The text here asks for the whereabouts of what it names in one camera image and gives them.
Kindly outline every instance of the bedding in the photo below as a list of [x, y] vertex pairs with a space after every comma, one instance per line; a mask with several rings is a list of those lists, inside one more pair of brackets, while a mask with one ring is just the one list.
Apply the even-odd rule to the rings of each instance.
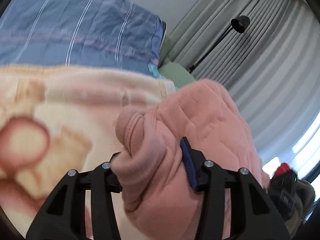
[[0, 64], [111, 67], [152, 75], [159, 17], [128, 0], [12, 0], [0, 18]]
[[[0, 67], [0, 206], [22, 236], [68, 170], [93, 170], [121, 150], [115, 125], [123, 107], [146, 111], [174, 91], [171, 81], [128, 71]], [[113, 202], [122, 239], [146, 239], [128, 222], [120, 194]], [[88, 197], [88, 237], [89, 210]]]

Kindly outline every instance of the black lamp shade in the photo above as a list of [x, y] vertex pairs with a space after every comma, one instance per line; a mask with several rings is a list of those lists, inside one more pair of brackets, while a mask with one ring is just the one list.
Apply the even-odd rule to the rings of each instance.
[[245, 15], [238, 16], [237, 18], [231, 20], [232, 27], [239, 33], [244, 33], [249, 24], [250, 19]]

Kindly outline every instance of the blue bedsheet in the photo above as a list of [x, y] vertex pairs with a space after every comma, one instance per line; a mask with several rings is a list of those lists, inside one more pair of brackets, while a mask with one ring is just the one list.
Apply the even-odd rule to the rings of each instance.
[[12, 0], [0, 19], [0, 65], [84, 65], [152, 75], [157, 15], [127, 0]]

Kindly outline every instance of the pink blanket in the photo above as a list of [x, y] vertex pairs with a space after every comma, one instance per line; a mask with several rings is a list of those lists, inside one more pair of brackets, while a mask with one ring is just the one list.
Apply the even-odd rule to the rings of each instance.
[[[116, 135], [124, 148], [112, 170], [123, 186], [126, 214], [152, 239], [195, 237], [203, 195], [188, 184], [181, 162], [183, 136], [222, 168], [246, 167], [261, 185], [269, 182], [248, 125], [228, 92], [212, 81], [188, 85], [146, 112], [124, 108]], [[223, 238], [230, 234], [230, 207], [226, 191]]]

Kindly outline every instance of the silver bolt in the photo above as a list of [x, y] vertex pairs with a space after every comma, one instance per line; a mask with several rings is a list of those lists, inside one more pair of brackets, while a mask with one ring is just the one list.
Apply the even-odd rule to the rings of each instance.
[[110, 169], [111, 168], [111, 163], [103, 163], [102, 164], [102, 168], [104, 168], [104, 169]]
[[68, 175], [70, 176], [70, 177], [72, 177], [72, 176], [74, 176], [74, 175], [76, 175], [77, 174], [77, 171], [76, 170], [70, 170], [70, 171], [68, 171]]
[[212, 167], [213, 165], [214, 165], [213, 161], [205, 161], [204, 162], [204, 166], [206, 166], [208, 168]]
[[241, 168], [240, 169], [241, 174], [243, 175], [248, 175], [249, 174], [249, 170], [247, 168]]

